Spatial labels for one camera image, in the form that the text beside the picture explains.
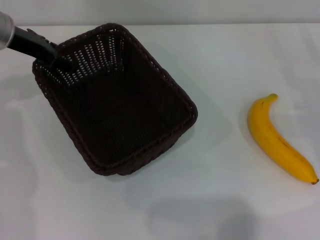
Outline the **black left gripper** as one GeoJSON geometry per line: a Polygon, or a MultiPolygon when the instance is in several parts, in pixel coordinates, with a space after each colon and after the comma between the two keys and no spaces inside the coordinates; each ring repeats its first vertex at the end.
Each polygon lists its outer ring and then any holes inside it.
{"type": "Polygon", "coordinates": [[[65,73],[72,73],[75,69],[73,63],[61,57],[53,48],[57,44],[49,41],[31,29],[23,30],[14,27],[14,35],[8,48],[22,54],[34,57],[49,65],[50,69],[61,70],[65,73]]]}

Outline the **dark brown woven basket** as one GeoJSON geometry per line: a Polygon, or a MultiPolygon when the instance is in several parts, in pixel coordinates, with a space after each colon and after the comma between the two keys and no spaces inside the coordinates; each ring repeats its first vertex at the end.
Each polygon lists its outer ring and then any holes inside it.
{"type": "Polygon", "coordinates": [[[32,72],[94,173],[132,174],[196,122],[195,103],[124,26],[107,23],[54,49],[75,72],[39,60],[32,72]]]}

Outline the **yellow banana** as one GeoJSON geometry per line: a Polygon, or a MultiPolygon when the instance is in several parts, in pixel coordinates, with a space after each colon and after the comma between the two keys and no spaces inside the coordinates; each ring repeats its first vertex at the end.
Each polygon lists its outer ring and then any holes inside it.
{"type": "Polygon", "coordinates": [[[319,182],[311,163],[292,147],[274,127],[270,109],[278,99],[272,93],[254,101],[247,114],[249,132],[266,155],[294,178],[315,185],[319,182]]]}

